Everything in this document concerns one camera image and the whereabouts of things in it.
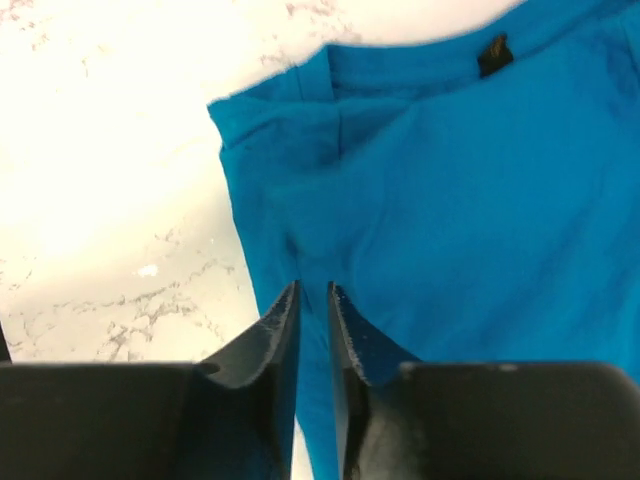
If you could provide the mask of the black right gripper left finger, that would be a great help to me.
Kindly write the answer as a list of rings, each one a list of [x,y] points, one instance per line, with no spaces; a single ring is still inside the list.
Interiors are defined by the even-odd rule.
[[[298,284],[198,363],[3,363],[5,479],[287,479]]]

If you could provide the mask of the blue t shirt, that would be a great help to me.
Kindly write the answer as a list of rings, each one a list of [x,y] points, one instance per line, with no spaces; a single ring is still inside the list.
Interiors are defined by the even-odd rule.
[[[639,374],[639,5],[527,1],[418,46],[328,45],[212,103],[258,307],[303,286],[297,417],[339,475],[327,287],[427,361]]]

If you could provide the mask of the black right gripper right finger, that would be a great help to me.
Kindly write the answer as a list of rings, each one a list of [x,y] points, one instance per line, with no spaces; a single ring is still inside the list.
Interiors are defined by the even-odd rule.
[[[635,479],[639,389],[603,363],[423,363],[328,289],[344,479]]]

